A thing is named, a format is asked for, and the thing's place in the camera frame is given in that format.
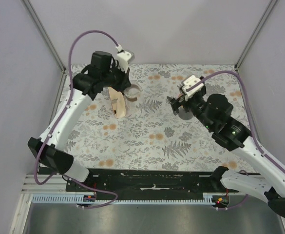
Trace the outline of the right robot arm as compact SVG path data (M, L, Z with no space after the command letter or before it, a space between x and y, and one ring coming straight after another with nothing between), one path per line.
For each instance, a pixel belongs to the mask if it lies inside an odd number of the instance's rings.
M209 180L210 188L215 192L227 188L256 197L285 218L285 165L257 142L244 124L231 116L233 105L224 95L212 94L204 100L205 94L205 87L191 95L182 88L178 98L167 99L175 115L180 108L192 113L212 133L218 145L244 158L262 176L255 179L219 166Z

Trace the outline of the grey glass carafe wooden collar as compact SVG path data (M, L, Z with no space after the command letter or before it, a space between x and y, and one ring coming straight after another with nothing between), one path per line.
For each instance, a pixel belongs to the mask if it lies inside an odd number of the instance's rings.
M182 120L190 120L193 118L193 114L191 112L186 112L184 109L179 111L178 116L182 119Z

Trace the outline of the clear glass carafe brown collar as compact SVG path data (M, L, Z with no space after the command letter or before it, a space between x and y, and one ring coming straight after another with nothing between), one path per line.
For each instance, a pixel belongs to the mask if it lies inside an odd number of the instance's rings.
M126 88L124 91L124 96L128 101L135 102L138 100L141 94L141 89L138 85L132 85Z

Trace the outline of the orange coffee filter pack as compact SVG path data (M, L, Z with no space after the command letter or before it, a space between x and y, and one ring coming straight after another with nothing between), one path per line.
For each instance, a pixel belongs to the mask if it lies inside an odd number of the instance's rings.
M126 106L122 92L116 91L112 87L108 87L108 91L114 116L116 118L124 117L126 115Z

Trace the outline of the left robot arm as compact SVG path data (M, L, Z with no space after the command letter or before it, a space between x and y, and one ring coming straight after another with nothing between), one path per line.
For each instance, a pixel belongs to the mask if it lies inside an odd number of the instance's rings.
M77 180L82 191L89 191L94 180L89 170L64 152L68 136L86 107L105 87L123 93L131 86L129 64L134 54L121 50L115 57L108 52L95 51L91 63L73 77L70 92L47 129L39 138L30 138L28 147L36 158L54 172Z

